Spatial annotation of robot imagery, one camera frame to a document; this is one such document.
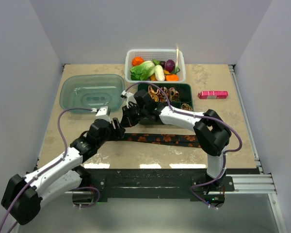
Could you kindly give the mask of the dark orange floral tie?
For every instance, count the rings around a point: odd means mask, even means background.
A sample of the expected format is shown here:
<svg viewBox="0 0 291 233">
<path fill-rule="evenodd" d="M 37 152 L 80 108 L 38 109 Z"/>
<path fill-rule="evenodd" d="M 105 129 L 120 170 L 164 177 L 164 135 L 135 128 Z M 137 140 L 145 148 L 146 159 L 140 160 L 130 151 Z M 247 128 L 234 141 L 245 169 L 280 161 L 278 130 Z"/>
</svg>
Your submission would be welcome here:
<svg viewBox="0 0 291 233">
<path fill-rule="evenodd" d="M 125 133 L 122 141 L 150 143 L 157 145 L 201 148 L 195 135 Z"/>
</svg>

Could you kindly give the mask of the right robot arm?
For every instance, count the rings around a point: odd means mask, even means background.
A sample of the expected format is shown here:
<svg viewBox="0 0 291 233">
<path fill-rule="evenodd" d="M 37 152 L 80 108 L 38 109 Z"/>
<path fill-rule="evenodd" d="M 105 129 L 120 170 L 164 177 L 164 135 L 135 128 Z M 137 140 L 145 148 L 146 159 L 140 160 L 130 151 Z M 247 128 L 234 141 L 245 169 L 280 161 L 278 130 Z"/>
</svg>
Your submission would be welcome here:
<svg viewBox="0 0 291 233">
<path fill-rule="evenodd" d="M 216 191 L 223 186 L 222 177 L 226 169 L 224 150 L 229 144 L 231 131 L 214 110 L 200 114 L 170 107 L 166 102 L 155 102 L 145 90 L 134 94 L 123 91 L 121 98 L 126 101 L 121 120 L 124 128 L 133 127 L 141 119 L 148 118 L 159 124 L 173 125 L 194 132 L 201 149 L 208 156 L 207 187 Z"/>
</svg>

